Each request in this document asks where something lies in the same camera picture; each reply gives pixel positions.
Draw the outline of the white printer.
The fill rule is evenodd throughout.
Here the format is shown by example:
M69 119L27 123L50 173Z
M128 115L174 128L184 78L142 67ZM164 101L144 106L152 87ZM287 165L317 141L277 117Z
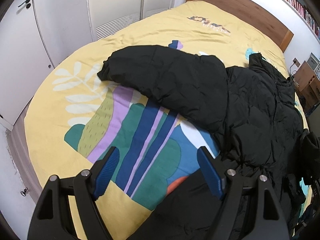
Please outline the white printer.
M317 74L320 71L320 62L319 59L311 53L308 60L307 60L308 65L310 68Z

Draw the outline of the yellow cartoon bed cover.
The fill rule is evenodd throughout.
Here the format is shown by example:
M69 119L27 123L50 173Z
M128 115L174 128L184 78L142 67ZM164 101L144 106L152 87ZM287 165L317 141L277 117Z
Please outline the yellow cartoon bed cover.
M225 67L248 67L259 53L285 78L281 49L265 34L218 7L192 1L131 24L67 57L40 85L25 117L31 163L44 188L52 175L74 177L116 147L120 158L97 208L112 239L131 239L156 206L199 169L197 149L216 158L211 135L180 114L170 115L139 91L98 77L113 52L163 46L213 55ZM308 129L295 93L295 107ZM69 205L78 239L87 239L76 200Z

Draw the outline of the wooden headboard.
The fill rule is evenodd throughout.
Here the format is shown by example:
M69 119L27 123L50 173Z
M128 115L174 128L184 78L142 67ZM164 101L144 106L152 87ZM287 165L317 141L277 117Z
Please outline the wooden headboard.
M252 0L186 0L204 1L215 5L267 35L280 49L285 51L294 34L280 20Z

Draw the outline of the wall power socket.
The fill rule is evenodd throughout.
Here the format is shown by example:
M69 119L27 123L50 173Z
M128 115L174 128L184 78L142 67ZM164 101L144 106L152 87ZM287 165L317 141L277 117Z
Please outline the wall power socket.
M300 62L299 62L296 58L293 59L293 63L294 63L298 68L300 67Z

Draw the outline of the black puffer coat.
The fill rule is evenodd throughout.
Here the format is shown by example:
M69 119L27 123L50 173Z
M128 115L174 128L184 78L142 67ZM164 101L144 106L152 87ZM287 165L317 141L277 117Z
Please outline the black puffer coat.
M319 187L319 139L303 127L292 81L259 53L248 67L225 67L213 55L163 46L115 51L98 77L133 88L155 106L182 115L206 130L223 165L248 178L270 180L290 239L319 237L319 202L300 213L300 181ZM253 194L244 194L230 239L250 229ZM166 196L131 239L205 239L222 201L212 195L199 169Z

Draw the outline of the white door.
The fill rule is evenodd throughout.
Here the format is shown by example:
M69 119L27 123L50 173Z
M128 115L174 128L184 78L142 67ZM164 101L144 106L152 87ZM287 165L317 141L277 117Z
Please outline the white door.
M1 20L1 124L12 130L18 117L53 70L31 7L14 0Z

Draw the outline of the wooden nightstand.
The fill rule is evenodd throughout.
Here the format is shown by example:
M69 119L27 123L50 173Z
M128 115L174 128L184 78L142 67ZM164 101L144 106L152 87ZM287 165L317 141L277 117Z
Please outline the wooden nightstand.
M306 113L319 103L319 79L306 61L302 63L293 77L296 93Z

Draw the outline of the white wardrobe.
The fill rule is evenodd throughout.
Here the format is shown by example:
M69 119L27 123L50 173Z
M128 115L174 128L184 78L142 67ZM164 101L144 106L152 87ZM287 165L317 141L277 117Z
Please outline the white wardrobe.
M168 10L174 0L87 0L93 40L99 40L146 17Z

